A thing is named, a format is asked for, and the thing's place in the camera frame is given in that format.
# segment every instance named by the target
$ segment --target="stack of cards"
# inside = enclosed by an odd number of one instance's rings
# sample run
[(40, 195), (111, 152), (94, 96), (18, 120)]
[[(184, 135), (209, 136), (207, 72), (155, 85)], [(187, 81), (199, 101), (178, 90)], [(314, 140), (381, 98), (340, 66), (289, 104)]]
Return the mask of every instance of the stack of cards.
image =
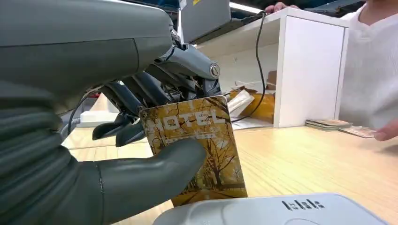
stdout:
[(321, 130), (337, 130), (339, 128), (349, 128), (352, 123), (342, 120), (306, 120), (306, 126)]
[(348, 127), (348, 128), (339, 128), (341, 132), (349, 133), (351, 135), (360, 136), (363, 138), (374, 137), (374, 133), (376, 132), (373, 129), (368, 127)]

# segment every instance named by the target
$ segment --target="white cabinet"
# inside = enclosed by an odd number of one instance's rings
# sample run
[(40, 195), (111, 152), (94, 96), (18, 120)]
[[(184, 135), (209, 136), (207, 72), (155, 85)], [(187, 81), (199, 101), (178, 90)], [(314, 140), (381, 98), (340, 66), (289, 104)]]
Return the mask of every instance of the white cabinet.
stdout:
[[(198, 46), (221, 68), (222, 90), (234, 81), (260, 81), (255, 42), (261, 20)], [(348, 22), (286, 8), (268, 15), (259, 42), (264, 76), (277, 70), (274, 127), (306, 119), (338, 119)]]

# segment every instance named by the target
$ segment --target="wooden desk surface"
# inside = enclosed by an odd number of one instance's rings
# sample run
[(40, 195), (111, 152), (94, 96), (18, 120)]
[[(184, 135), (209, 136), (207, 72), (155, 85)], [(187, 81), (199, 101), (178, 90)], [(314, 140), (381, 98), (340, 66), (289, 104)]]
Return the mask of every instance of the wooden desk surface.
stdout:
[[(78, 128), (65, 141), (80, 161), (152, 155), (146, 142), (116, 148), (114, 138), (84, 141), (91, 132)], [(398, 139), (382, 143), (308, 127), (234, 133), (249, 196), (340, 193), (398, 224)], [(168, 201), (118, 224), (151, 225), (171, 207)]]

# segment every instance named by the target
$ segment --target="card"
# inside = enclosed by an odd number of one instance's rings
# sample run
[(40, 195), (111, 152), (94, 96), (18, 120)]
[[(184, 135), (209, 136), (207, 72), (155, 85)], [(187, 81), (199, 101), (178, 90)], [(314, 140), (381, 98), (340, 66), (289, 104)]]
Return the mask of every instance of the card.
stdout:
[(174, 206), (209, 199), (247, 197), (224, 96), (144, 109), (139, 116), (154, 154), (184, 138), (198, 140), (207, 152), (196, 176), (181, 194), (171, 199)]
[(307, 120), (314, 123), (323, 124), (326, 126), (335, 126), (335, 125), (352, 125), (352, 123), (342, 121), (342, 120)]
[(320, 126), (316, 126), (316, 125), (312, 125), (312, 124), (308, 124), (308, 123), (306, 123), (306, 126), (307, 127), (309, 127), (309, 128), (315, 128), (315, 129), (319, 129), (319, 130), (325, 130), (325, 131), (331, 131), (331, 130), (337, 130), (338, 129), (338, 127), (336, 128), (336, 127), (320, 127)]
[(330, 128), (330, 129), (335, 129), (335, 130), (337, 130), (338, 128), (351, 127), (351, 124), (348, 124), (348, 125), (324, 125), (324, 124), (321, 124), (321, 123), (315, 123), (315, 122), (311, 122), (311, 121), (306, 121), (306, 125), (307, 124), (310, 124), (312, 126), (317, 126), (317, 127), (320, 127), (320, 128)]
[(375, 130), (368, 127), (348, 127), (348, 128), (339, 128), (338, 130), (352, 135), (360, 136), (363, 138), (374, 137), (374, 133), (376, 132)]

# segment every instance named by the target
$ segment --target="black cable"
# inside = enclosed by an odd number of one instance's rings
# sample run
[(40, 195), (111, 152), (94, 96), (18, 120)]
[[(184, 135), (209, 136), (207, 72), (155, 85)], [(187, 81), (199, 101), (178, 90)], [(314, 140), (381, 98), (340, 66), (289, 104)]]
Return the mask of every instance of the black cable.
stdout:
[(261, 12), (259, 12), (259, 14), (262, 14), (262, 18), (261, 18), (261, 24), (260, 24), (259, 33), (257, 35), (257, 40), (256, 40), (256, 59), (257, 59), (257, 63), (259, 64), (260, 76), (261, 76), (261, 81), (262, 81), (262, 87), (263, 87), (262, 95), (261, 95), (261, 99), (260, 99), (259, 104), (254, 108), (254, 110), (249, 115), (244, 116), (244, 117), (239, 118), (239, 119), (236, 119), (236, 120), (233, 120), (232, 123), (241, 121), (241, 120), (246, 119), (247, 117), (251, 116), (259, 108), (259, 106), (261, 105), (261, 102), (262, 102), (262, 100), (264, 98), (264, 95), (265, 95), (264, 75), (262, 73), (261, 62), (260, 62), (260, 59), (259, 59), (259, 40), (260, 40), (261, 31), (262, 31), (262, 25), (263, 25), (264, 19), (265, 19), (265, 12), (261, 11)]
[(99, 86), (95, 89), (92, 89), (91, 91), (85, 93), (83, 95), (83, 98), (80, 100), (80, 102), (77, 104), (76, 108), (72, 111), (72, 114), (69, 117), (69, 122), (68, 122), (68, 136), (69, 134), (72, 132), (72, 120), (73, 120), (73, 116), (76, 113), (76, 110), (79, 108), (79, 106), (89, 97), (89, 95), (96, 93), (102, 86)]
[(69, 117), (69, 122), (68, 122), (68, 136), (69, 134), (72, 132), (72, 120), (73, 120), (73, 116), (76, 113), (76, 110), (79, 108), (79, 106), (88, 98), (88, 96), (82, 98), (82, 100), (80, 100), (80, 102), (77, 104), (76, 108), (72, 111), (72, 114)]

